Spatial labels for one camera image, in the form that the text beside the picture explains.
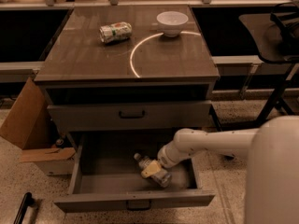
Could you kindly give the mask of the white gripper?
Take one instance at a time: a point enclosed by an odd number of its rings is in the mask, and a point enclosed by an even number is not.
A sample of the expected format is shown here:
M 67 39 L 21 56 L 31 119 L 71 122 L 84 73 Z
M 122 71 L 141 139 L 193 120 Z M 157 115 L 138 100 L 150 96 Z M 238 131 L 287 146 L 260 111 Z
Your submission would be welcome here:
M 163 146 L 158 152 L 158 161 L 147 161 L 141 175 L 148 178 L 160 172 L 162 166 L 171 168 L 180 163 L 181 152 L 172 144 Z

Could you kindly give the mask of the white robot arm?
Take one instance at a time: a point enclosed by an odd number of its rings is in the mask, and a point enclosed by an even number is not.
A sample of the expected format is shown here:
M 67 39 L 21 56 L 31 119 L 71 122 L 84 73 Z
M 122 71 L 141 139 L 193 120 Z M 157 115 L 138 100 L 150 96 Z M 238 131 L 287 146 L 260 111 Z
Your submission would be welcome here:
M 141 175 L 167 186 L 167 170 L 204 149 L 247 159 L 244 224 L 299 224 L 298 116 L 277 117 L 246 130 L 180 129 Z

